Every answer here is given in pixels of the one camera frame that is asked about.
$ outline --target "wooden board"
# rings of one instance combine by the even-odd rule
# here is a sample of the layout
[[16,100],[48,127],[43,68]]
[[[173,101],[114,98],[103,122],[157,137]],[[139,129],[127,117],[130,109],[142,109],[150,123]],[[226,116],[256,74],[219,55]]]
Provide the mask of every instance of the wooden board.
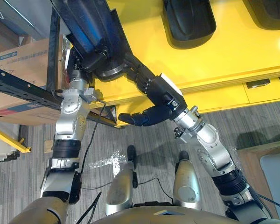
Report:
[[[264,155],[278,153],[280,153],[280,141],[238,150],[238,156],[249,184],[257,193],[269,199],[273,198],[265,174],[261,168],[260,159]],[[273,217],[279,218],[275,206],[268,201],[262,201],[268,206]]]

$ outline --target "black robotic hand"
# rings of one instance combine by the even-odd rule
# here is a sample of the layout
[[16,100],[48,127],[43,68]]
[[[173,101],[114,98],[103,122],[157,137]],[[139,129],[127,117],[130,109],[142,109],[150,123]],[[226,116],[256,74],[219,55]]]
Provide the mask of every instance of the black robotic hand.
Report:
[[187,104],[180,90],[164,75],[155,76],[148,67],[134,55],[125,56],[127,78],[136,83],[138,89],[147,95],[155,106],[142,113],[121,113],[119,120],[136,126],[151,126],[167,119],[173,120]]

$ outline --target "drawer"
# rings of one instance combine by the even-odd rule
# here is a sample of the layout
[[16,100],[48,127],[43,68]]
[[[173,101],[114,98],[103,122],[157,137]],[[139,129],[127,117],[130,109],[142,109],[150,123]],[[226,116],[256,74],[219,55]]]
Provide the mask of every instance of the drawer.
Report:
[[280,77],[264,80],[262,83],[245,83],[244,88],[251,104],[280,100]]

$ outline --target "gray carpet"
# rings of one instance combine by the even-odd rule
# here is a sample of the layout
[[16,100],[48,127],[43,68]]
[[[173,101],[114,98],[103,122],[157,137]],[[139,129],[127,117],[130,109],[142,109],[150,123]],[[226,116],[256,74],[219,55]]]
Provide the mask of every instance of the gray carpet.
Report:
[[[261,145],[280,140],[280,102],[258,105],[235,110],[214,112],[203,115],[204,119],[214,125],[226,148],[236,158],[235,149]],[[86,135],[82,142],[82,157],[86,145],[91,137],[94,122],[89,121]],[[172,194],[174,181],[174,167],[181,150],[187,150],[199,178],[203,192],[203,210],[224,214],[224,205],[211,178],[198,162],[196,149],[199,144],[195,139],[187,145],[180,145],[174,139],[175,125],[169,121],[152,127],[127,126],[117,130],[111,127],[98,125],[93,145],[87,157],[87,164],[83,176],[84,187],[96,187],[108,183],[113,178],[112,165],[94,168],[96,161],[110,158],[114,152],[125,154],[130,144],[136,146],[138,154],[139,182],[146,181],[158,175],[164,190]],[[7,223],[30,202],[39,196],[46,161],[49,154],[43,153],[44,141],[54,135],[54,126],[28,126],[22,130],[27,146],[32,152],[22,154],[20,158],[11,162],[0,163],[0,224]],[[70,206],[67,223],[75,223],[101,190],[94,220],[105,216],[105,197],[109,186],[98,190],[82,190],[80,201]],[[133,203],[145,201],[169,202],[161,191],[157,181],[140,185],[133,191]]]

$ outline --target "cardboard box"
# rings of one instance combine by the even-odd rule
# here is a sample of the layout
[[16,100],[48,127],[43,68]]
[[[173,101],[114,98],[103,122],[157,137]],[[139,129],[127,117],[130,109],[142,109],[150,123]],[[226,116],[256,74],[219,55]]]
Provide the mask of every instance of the cardboard box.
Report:
[[[58,56],[58,88],[67,88],[65,54],[69,41],[60,36]],[[44,39],[0,53],[0,69],[46,88],[49,40]],[[15,98],[0,92],[0,121],[40,125],[55,123],[59,112],[39,104]]]

